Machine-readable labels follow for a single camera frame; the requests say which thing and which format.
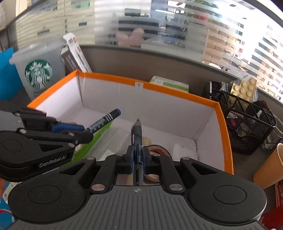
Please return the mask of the black mesh organizer basket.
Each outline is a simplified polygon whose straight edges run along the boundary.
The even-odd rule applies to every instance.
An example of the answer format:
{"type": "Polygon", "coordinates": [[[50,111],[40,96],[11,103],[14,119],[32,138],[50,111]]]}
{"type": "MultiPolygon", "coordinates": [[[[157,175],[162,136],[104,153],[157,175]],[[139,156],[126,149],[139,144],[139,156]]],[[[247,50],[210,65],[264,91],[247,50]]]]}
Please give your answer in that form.
{"type": "Polygon", "coordinates": [[[206,82],[202,97],[220,104],[233,152],[251,155],[276,126],[273,113],[263,107],[262,101],[245,101],[221,90],[218,82],[206,82]]]}

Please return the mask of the orange cardboard box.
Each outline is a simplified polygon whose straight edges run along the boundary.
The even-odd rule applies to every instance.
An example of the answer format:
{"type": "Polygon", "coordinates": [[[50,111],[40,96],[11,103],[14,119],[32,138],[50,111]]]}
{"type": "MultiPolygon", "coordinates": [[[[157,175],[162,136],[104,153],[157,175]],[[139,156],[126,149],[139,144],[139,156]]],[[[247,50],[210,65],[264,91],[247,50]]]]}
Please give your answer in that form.
{"type": "Polygon", "coordinates": [[[130,130],[136,120],[152,143],[172,150],[196,144],[199,161],[233,173],[233,156],[219,103],[145,81],[74,71],[35,98],[29,107],[62,122],[89,126],[118,108],[112,125],[130,130]]]}

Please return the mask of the dark blue gel pen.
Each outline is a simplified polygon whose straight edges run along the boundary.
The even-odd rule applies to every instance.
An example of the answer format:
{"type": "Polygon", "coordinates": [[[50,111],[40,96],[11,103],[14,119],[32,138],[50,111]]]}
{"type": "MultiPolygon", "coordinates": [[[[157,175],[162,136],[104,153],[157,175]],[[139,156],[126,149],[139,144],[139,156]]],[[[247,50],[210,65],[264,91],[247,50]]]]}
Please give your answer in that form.
{"type": "Polygon", "coordinates": [[[131,146],[133,159],[133,185],[143,185],[143,159],[142,159],[142,125],[139,119],[131,128],[131,146]]]}

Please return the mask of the anime girl desk mat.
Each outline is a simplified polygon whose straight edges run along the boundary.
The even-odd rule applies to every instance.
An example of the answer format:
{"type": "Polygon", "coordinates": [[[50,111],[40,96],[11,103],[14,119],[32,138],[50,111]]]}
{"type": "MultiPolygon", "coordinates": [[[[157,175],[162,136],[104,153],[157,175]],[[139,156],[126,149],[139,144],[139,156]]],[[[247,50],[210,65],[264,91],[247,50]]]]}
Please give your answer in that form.
{"type": "Polygon", "coordinates": [[[8,196],[11,190],[17,185],[18,183],[8,182],[4,179],[1,179],[1,204],[0,204],[0,229],[5,230],[11,224],[14,223],[15,219],[13,214],[10,210],[8,205],[8,196]]]}

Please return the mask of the green white small box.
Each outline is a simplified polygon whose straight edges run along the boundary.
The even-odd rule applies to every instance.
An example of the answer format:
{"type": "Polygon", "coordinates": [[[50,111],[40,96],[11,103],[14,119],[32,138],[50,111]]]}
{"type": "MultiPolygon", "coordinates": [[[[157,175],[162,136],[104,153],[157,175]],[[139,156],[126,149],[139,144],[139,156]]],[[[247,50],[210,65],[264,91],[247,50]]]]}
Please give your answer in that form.
{"type": "Polygon", "coordinates": [[[153,76],[150,80],[150,83],[155,84],[155,85],[161,85],[167,88],[176,89],[179,91],[184,91],[187,93],[189,92],[188,84],[184,84],[182,82],[170,80],[170,79],[163,78],[163,77],[153,76]]]}

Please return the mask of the blue cardboard box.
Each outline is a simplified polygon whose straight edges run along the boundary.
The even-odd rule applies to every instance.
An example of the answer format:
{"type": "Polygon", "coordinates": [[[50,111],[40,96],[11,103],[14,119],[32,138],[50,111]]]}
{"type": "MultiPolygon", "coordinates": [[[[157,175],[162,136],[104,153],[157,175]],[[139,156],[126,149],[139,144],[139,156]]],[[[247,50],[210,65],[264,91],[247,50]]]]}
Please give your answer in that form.
{"type": "Polygon", "coordinates": [[[22,81],[15,65],[9,63],[14,53],[11,47],[1,52],[0,99],[10,100],[22,89],[22,81]]]}

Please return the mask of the blue black marker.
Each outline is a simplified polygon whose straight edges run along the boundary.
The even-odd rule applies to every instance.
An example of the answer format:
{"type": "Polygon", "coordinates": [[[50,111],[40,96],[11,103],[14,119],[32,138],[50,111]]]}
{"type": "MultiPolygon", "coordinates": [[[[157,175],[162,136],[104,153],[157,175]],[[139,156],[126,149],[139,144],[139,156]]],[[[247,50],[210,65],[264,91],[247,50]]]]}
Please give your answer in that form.
{"type": "Polygon", "coordinates": [[[101,119],[94,122],[91,126],[89,126],[86,129],[86,131],[94,134],[100,129],[102,129],[103,127],[105,127],[107,124],[111,123],[113,120],[115,120],[120,115],[121,115],[121,111],[118,108],[116,108],[110,113],[103,116],[101,119]]]}

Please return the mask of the yellow building block plate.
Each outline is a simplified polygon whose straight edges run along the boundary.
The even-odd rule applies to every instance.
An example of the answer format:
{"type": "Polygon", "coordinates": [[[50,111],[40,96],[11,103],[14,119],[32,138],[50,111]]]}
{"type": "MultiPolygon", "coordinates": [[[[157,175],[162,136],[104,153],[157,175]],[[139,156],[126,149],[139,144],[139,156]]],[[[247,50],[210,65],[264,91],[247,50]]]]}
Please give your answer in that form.
{"type": "Polygon", "coordinates": [[[248,81],[241,80],[240,83],[233,83],[230,93],[234,96],[242,98],[248,102],[252,102],[257,81],[250,78],[248,81]]]}

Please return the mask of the frosted Starbucks plastic cup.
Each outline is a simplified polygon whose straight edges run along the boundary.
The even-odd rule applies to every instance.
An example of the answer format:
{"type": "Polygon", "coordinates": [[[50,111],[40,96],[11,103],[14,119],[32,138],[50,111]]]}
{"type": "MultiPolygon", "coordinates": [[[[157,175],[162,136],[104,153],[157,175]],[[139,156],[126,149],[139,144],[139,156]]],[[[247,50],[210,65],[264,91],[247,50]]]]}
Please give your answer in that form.
{"type": "Polygon", "coordinates": [[[18,71],[22,84],[31,100],[66,76],[60,56],[64,40],[35,43],[15,52],[9,60],[18,71]]]}

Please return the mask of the tan paper cup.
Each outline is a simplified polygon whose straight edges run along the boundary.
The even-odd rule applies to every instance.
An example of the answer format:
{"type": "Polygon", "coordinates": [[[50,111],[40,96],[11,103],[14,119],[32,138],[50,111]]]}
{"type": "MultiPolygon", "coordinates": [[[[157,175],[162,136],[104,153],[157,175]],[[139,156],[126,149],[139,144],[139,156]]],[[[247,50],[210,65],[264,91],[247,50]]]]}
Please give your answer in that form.
{"type": "Polygon", "coordinates": [[[254,173],[253,181],[262,189],[266,189],[283,178],[282,147],[279,143],[274,152],[254,173]]]}

